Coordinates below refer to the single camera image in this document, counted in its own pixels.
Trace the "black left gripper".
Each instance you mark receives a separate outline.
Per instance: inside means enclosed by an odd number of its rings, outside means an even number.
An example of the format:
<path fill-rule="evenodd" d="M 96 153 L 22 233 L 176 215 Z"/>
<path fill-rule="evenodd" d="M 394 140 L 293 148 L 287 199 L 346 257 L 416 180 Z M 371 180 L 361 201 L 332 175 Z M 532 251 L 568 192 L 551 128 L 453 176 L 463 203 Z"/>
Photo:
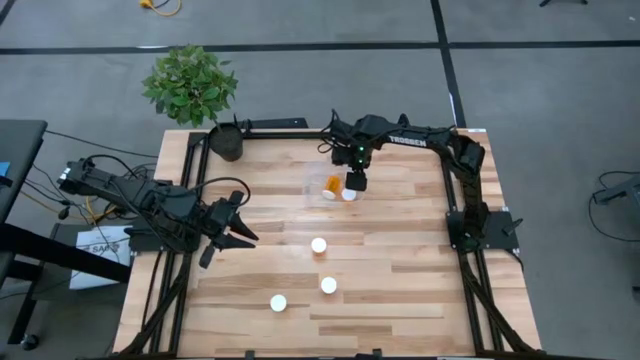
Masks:
<path fill-rule="evenodd" d="M 238 205 L 243 196 L 243 192 L 233 191 L 229 198 L 220 198 L 205 211 L 202 231 L 211 240 L 211 245 L 219 250 L 255 247 L 253 243 L 226 232 L 226 229 L 230 228 L 232 232 L 243 237 L 258 240 L 258 236 L 242 221 L 238 212 Z"/>

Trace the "clear plastic basket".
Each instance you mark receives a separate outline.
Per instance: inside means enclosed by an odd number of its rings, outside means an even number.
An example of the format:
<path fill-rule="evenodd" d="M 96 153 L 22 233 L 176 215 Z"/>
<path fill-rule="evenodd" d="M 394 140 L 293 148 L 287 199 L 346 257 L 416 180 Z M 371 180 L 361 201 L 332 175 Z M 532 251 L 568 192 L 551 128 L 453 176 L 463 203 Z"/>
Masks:
<path fill-rule="evenodd" d="M 344 201 L 342 199 L 342 190 L 345 189 L 346 174 L 349 169 L 346 166 L 334 166 L 330 162 L 312 162 L 305 167 L 303 198 L 304 203 L 312 207 L 337 207 L 360 202 L 364 199 L 363 192 L 357 192 L 354 201 Z M 321 192 L 327 178 L 336 175 L 341 180 L 340 195 L 335 200 L 327 200 L 322 197 Z"/>

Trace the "dark round plant pot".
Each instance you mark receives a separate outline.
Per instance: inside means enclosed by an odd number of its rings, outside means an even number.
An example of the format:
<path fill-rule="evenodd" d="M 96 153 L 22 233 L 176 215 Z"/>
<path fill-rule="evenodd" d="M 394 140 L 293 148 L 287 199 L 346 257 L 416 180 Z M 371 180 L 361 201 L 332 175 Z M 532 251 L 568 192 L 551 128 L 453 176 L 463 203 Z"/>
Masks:
<path fill-rule="evenodd" d="M 227 162 L 237 161 L 243 155 L 243 133 L 236 125 L 221 124 L 209 132 L 209 148 Z"/>

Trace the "black rectangular box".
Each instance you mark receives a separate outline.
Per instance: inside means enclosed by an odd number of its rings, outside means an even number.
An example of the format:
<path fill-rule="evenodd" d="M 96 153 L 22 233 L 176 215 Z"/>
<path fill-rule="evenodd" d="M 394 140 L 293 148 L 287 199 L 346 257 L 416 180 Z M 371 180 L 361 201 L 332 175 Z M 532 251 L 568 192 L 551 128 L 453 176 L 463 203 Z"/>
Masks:
<path fill-rule="evenodd" d="M 308 123 L 303 117 L 258 119 L 245 121 L 247 129 L 308 129 Z"/>

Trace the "white paper sign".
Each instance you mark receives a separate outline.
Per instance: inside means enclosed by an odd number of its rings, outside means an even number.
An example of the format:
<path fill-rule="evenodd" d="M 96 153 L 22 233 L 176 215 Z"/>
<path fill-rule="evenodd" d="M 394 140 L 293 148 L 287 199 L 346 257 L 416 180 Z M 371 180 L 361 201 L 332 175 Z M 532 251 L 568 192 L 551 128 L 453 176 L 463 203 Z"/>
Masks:
<path fill-rule="evenodd" d="M 91 255 L 90 262 L 71 271 L 70 290 L 119 283 L 121 268 L 131 267 L 129 226 L 96 226 L 77 233 L 74 247 Z"/>

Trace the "green leafy plant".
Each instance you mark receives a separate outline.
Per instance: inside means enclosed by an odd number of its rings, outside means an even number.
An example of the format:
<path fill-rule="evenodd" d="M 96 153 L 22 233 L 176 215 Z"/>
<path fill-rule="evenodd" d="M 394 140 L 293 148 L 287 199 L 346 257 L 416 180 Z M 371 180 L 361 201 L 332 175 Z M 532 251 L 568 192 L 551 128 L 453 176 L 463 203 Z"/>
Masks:
<path fill-rule="evenodd" d="M 239 83 L 230 64 L 202 46 L 174 47 L 155 60 L 142 80 L 142 96 L 180 126 L 200 127 L 207 120 L 218 126 L 219 113 L 231 108 Z"/>

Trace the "black desk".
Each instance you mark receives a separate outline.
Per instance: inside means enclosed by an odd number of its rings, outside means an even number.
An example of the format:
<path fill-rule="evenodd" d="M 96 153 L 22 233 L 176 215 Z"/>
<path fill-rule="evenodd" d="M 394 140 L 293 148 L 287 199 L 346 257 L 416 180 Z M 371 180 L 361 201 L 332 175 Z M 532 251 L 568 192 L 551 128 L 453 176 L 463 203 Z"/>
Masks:
<path fill-rule="evenodd" d="M 47 129 L 44 120 L 0 120 L 0 162 L 9 162 L 6 176 L 0 176 L 0 288 L 8 278 L 30 283 L 7 343 L 29 351 L 39 338 L 27 332 L 37 300 L 33 298 L 44 265 L 52 263 L 71 270 L 90 262 L 91 255 L 11 225 L 7 217 L 37 157 Z M 121 268 L 119 283 L 129 281 L 130 268 Z"/>

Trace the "grey floor stand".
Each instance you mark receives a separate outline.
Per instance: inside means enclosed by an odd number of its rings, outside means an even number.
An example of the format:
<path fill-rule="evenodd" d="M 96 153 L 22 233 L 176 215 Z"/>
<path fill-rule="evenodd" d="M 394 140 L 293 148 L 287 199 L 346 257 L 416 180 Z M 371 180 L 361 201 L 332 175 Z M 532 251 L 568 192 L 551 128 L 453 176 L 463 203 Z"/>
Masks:
<path fill-rule="evenodd" d="M 597 204 L 607 204 L 611 200 L 628 198 L 632 203 L 640 207 L 640 174 L 633 175 L 628 180 L 612 187 L 604 188 L 594 194 Z"/>

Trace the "black aluminium frame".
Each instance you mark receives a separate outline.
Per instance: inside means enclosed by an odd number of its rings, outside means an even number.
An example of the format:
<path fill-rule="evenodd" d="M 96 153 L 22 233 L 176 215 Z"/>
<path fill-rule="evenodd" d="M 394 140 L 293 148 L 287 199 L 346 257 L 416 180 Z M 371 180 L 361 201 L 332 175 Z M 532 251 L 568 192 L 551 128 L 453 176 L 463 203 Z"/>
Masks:
<path fill-rule="evenodd" d="M 362 201 L 312 207 L 305 167 L 331 163 L 318 146 L 306 132 L 266 131 L 238 161 L 208 157 L 204 199 L 249 188 L 240 214 L 258 240 L 192 266 L 178 355 L 473 354 L 439 156 L 387 144 L 373 155 Z M 322 255 L 311 249 L 317 237 L 328 244 Z M 337 280 L 334 294 L 321 291 L 324 277 Z M 270 307 L 276 294 L 287 299 L 282 312 Z"/>

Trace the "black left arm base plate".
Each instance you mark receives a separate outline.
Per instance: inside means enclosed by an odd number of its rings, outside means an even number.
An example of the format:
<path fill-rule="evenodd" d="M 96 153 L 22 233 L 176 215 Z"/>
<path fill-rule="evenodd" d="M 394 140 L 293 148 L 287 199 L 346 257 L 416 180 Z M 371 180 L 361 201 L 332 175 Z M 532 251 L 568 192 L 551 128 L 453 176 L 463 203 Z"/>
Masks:
<path fill-rule="evenodd" d="M 199 247 L 200 242 L 193 231 L 180 225 L 161 227 L 154 224 L 150 227 L 142 222 L 134 222 L 124 232 L 130 238 L 130 249 L 136 252 L 165 250 L 191 253 Z"/>

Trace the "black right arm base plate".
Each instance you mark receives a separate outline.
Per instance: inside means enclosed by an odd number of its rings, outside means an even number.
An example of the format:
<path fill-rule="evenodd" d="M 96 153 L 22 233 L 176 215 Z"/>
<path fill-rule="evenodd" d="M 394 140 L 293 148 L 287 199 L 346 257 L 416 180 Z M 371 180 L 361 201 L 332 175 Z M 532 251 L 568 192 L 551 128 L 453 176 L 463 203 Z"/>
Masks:
<path fill-rule="evenodd" d="M 509 212 L 489 212 L 482 225 L 464 218 L 463 212 L 449 212 L 446 223 L 451 246 L 460 252 L 469 253 L 484 249 L 514 250 L 519 248 L 516 227 Z"/>

